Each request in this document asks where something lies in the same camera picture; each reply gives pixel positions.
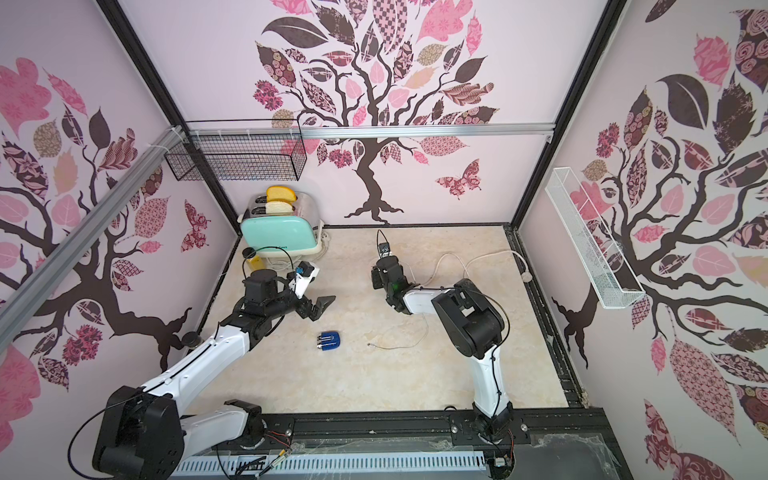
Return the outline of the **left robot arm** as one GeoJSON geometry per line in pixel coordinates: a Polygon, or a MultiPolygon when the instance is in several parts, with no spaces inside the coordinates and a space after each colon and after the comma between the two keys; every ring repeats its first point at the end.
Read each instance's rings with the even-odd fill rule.
{"type": "Polygon", "coordinates": [[[290,313],[318,320],[332,295],[310,300],[320,269],[302,261],[286,277],[256,270],[244,296],[214,333],[190,355],[139,387],[112,393],[95,416],[100,428],[92,466],[102,479],[167,479],[186,458],[243,435],[264,435],[261,409],[229,400],[207,414],[188,415],[191,403],[228,366],[244,357],[290,313]]]}

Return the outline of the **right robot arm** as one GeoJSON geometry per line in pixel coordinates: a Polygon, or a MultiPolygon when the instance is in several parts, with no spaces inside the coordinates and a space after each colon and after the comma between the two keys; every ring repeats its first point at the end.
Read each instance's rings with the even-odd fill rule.
{"type": "Polygon", "coordinates": [[[513,420],[513,406],[501,372],[506,322],[491,299],[469,279],[438,288],[411,283],[394,255],[374,264],[371,280],[375,290],[385,292],[387,304],[396,312],[438,317],[451,344],[468,359],[479,436],[487,442],[501,441],[513,420]]]}

